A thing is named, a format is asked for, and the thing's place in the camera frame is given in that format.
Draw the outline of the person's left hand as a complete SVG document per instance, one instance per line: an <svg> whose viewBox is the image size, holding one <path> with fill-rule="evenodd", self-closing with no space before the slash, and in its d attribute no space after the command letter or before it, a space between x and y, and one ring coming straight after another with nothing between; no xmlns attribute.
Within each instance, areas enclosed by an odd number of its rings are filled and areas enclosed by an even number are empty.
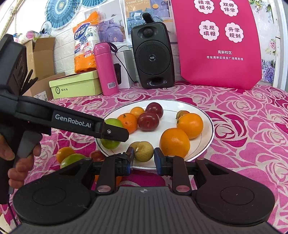
<svg viewBox="0 0 288 234"><path fill-rule="evenodd" d="M19 189L24 185L24 180L27 178L28 172L33 169L34 157L40 156L42 151L41 144L38 143L32 153L27 158L21 158L15 164L15 167L9 169L9 185L14 189ZM1 136L1 158L11 161L15 158L9 145L6 143L5 138Z"/></svg>

